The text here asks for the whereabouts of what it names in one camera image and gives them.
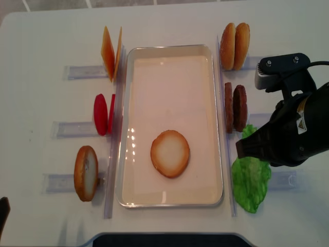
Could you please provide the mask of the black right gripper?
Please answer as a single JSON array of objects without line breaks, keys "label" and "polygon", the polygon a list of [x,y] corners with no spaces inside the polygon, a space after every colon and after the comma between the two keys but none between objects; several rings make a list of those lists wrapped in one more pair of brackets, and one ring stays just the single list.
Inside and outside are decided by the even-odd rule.
[{"label": "black right gripper", "polygon": [[265,126],[235,146],[238,158],[255,157],[272,166],[298,166],[327,151],[328,85],[285,101]]}]

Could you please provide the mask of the dark robot base front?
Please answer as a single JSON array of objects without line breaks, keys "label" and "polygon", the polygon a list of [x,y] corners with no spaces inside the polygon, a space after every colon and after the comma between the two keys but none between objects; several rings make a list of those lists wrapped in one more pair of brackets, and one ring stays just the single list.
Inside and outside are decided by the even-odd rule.
[{"label": "dark robot base front", "polygon": [[124,233],[97,237],[93,241],[93,246],[251,246],[251,244],[233,234]]}]

